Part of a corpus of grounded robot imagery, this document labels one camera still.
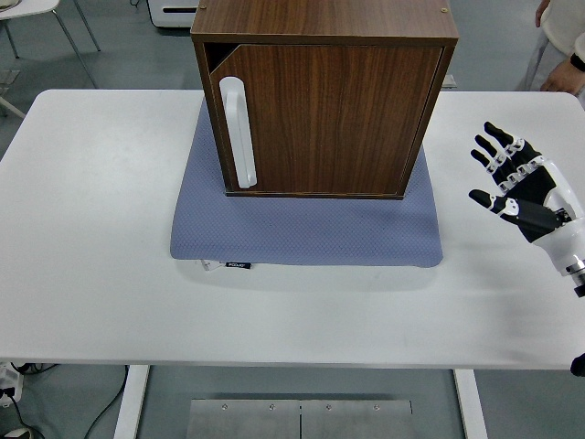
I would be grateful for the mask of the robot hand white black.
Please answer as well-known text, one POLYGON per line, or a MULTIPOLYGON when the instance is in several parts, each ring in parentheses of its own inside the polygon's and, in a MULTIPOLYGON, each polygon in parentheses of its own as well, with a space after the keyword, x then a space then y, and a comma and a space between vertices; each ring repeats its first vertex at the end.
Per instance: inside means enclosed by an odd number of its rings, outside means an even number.
POLYGON ((484 132, 499 146, 477 135, 471 151, 501 193, 473 189, 469 197, 501 220, 518 227, 525 239, 544 250, 556 270, 584 286, 584 208, 552 160, 527 140, 492 123, 484 132))

